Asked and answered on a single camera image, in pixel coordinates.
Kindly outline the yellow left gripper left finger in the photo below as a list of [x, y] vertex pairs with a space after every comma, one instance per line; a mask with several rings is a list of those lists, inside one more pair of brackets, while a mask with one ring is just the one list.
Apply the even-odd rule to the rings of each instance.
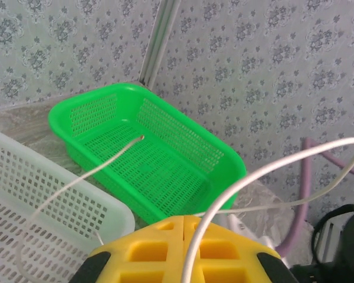
[[99, 246], [72, 283], [180, 283], [183, 221], [173, 216]]

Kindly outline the aluminium right corner post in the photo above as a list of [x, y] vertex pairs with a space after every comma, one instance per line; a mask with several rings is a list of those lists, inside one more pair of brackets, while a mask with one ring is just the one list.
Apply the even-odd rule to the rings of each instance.
[[155, 84], [181, 2], [182, 0], [160, 0], [139, 76], [139, 82], [149, 90], [152, 90]]

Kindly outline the green plastic basket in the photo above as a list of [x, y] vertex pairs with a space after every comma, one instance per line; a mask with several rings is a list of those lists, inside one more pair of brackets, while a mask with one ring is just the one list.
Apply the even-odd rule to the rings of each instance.
[[48, 115], [68, 155], [146, 223], [205, 212], [247, 170], [227, 144], [156, 94], [119, 83], [66, 99]]

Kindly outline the white plastic basket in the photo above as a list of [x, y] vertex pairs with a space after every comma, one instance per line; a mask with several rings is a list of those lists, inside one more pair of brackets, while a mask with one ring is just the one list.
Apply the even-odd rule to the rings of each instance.
[[86, 181], [50, 200], [75, 175], [0, 133], [0, 283], [28, 283], [15, 251], [22, 234], [24, 269], [67, 283], [101, 243], [135, 229], [130, 209]]

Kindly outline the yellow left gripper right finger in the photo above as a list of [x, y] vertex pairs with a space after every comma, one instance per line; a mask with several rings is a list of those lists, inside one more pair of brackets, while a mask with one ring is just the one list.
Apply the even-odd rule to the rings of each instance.
[[184, 283], [298, 283], [279, 254], [250, 238], [209, 224]]

